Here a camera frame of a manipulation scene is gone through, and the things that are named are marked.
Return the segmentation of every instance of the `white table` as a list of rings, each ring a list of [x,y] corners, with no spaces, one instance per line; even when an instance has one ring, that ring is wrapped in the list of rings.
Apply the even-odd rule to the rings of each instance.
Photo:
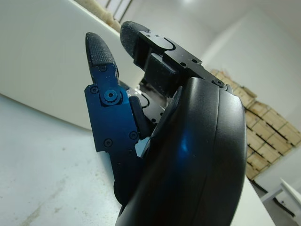
[[[0,96],[1,226],[113,226],[119,209],[91,131]],[[231,225],[274,226],[247,179]]]

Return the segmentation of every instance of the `white wall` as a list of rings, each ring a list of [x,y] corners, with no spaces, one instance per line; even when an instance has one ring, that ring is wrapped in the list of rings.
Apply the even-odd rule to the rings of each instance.
[[[226,43],[203,58],[206,68],[225,69],[232,79],[247,86],[258,99],[288,117],[300,105],[301,46],[260,10],[247,14]]]
[[[87,32],[107,43],[122,81],[135,87],[143,77],[119,34],[72,0],[1,2],[0,31],[0,93],[84,128],[91,128]]]
[[[155,30],[200,59],[216,37],[176,0],[133,0],[121,22],[126,20]]]
[[[258,9],[221,34],[203,55],[208,70],[226,70],[301,130],[301,45]],[[270,191],[282,177],[301,192],[301,148],[292,150],[256,182]],[[294,211],[284,195],[280,196]]]

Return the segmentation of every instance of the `ceiling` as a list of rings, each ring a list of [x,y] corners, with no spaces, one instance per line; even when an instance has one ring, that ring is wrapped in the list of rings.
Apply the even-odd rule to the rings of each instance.
[[[301,43],[301,0],[177,0],[203,24],[221,32],[258,7]]]

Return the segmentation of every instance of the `robotic hand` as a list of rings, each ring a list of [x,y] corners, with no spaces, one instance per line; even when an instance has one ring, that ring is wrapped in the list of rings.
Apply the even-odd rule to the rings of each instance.
[[[246,168],[246,124],[232,88],[172,40],[134,22],[120,39],[144,80],[172,97],[166,109],[119,83],[105,42],[86,34],[85,89],[96,151],[110,155],[116,226],[228,226]],[[149,142],[141,157],[135,144]]]

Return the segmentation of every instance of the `black fingertip pad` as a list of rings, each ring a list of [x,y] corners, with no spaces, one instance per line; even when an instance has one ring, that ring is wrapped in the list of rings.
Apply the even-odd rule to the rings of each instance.
[[[99,35],[88,32],[86,34],[86,53],[89,67],[115,63],[114,57],[107,44]]]
[[[127,53],[134,57],[135,46],[138,41],[140,31],[149,31],[148,28],[132,21],[125,21],[120,30],[120,41]]]

